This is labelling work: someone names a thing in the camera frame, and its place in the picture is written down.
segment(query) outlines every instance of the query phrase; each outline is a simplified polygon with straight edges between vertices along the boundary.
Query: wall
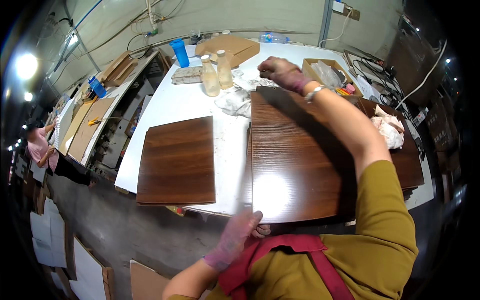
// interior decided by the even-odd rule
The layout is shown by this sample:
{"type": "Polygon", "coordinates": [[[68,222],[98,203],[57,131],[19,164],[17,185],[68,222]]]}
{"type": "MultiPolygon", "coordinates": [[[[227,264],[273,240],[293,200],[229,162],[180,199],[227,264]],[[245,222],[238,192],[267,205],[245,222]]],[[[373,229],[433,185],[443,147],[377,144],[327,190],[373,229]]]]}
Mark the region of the wall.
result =
{"type": "MultiPolygon", "coordinates": [[[[180,0],[162,0],[153,7],[153,11],[162,15],[169,14],[180,0]]],[[[386,57],[389,45],[393,41],[398,16],[397,3],[401,7],[401,0],[349,0],[353,7],[360,9],[360,21],[350,20],[344,36],[340,42],[327,42],[327,48],[342,50],[348,45],[362,49],[381,58],[386,57]]],[[[70,14],[76,24],[86,12],[96,3],[96,0],[67,1],[70,14]]],[[[93,49],[110,38],[127,22],[146,7],[143,0],[103,0],[80,24],[79,34],[87,49],[93,49]]],[[[159,34],[153,37],[136,37],[129,49],[165,41],[177,36],[187,35],[191,29],[202,32],[222,31],[224,29],[247,29],[236,32],[243,37],[258,37],[258,32],[264,29],[289,30],[299,33],[286,34],[293,41],[308,45],[317,45],[324,9],[323,0],[305,0],[301,5],[286,0],[184,0],[172,14],[172,18],[158,24],[159,34]]],[[[56,12],[56,20],[64,17],[63,8],[57,3],[52,8],[56,12]]],[[[337,36],[345,17],[332,15],[329,37],[337,36]]],[[[60,23],[61,31],[67,34],[69,27],[66,22],[60,23]]],[[[129,40],[135,36],[133,31],[151,31],[148,19],[143,20],[131,28],[126,28],[103,47],[91,52],[93,59],[102,69],[109,61],[126,50],[129,40]]],[[[161,47],[167,54],[173,51],[168,44],[161,47]]],[[[55,83],[59,92],[63,91],[75,80],[94,70],[86,55],[79,49],[74,52],[75,59],[70,62],[62,76],[55,83]]],[[[64,67],[52,74],[51,81],[56,81],[58,74],[64,67]]]]}

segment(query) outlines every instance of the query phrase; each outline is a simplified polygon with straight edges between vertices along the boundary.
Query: glove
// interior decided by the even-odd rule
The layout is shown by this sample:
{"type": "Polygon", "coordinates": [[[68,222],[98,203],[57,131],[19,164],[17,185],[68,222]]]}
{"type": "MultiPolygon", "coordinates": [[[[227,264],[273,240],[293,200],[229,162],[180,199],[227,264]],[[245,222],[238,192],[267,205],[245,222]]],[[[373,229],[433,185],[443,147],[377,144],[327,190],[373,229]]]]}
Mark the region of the glove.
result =
{"type": "Polygon", "coordinates": [[[204,262],[219,272],[228,268],[243,251],[243,245],[250,234],[259,238],[270,234],[269,225],[258,226],[262,217],[261,211],[252,214],[250,209],[232,217],[223,230],[218,245],[204,256],[204,262]]]}
{"type": "Polygon", "coordinates": [[[312,78],[305,77],[297,65],[286,59],[270,56],[263,61],[258,70],[260,77],[273,80],[284,89],[303,95],[303,87],[313,81],[312,78]]]}

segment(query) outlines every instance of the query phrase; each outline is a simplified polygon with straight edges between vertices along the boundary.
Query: red apron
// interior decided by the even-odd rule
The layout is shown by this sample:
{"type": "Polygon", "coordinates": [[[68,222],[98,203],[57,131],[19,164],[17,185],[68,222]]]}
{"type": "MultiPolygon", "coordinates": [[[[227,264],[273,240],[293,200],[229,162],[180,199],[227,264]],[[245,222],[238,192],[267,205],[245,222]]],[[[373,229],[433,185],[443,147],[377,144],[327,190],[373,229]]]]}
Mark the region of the red apron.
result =
{"type": "Polygon", "coordinates": [[[309,253],[332,298],[334,300],[354,300],[342,278],[323,253],[327,247],[319,236],[285,234],[247,242],[250,245],[245,246],[240,257],[218,277],[218,284],[222,291],[225,295],[230,295],[233,300],[247,299],[243,283],[248,280],[253,263],[278,246],[290,246],[294,252],[309,253]]]}

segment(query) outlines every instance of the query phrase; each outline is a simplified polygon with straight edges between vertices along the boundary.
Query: wristwatch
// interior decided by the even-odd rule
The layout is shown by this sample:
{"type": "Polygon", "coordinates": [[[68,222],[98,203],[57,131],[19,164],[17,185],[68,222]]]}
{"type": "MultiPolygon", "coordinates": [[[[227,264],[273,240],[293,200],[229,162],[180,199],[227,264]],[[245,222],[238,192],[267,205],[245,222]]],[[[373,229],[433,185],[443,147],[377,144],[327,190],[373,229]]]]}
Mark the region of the wristwatch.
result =
{"type": "Polygon", "coordinates": [[[321,85],[321,86],[318,86],[316,87],[312,92],[309,92],[306,96],[305,96],[305,101],[307,101],[307,103],[311,104],[312,103],[312,99],[313,99],[313,96],[318,93],[319,91],[323,90],[325,88],[324,85],[321,85]]]}

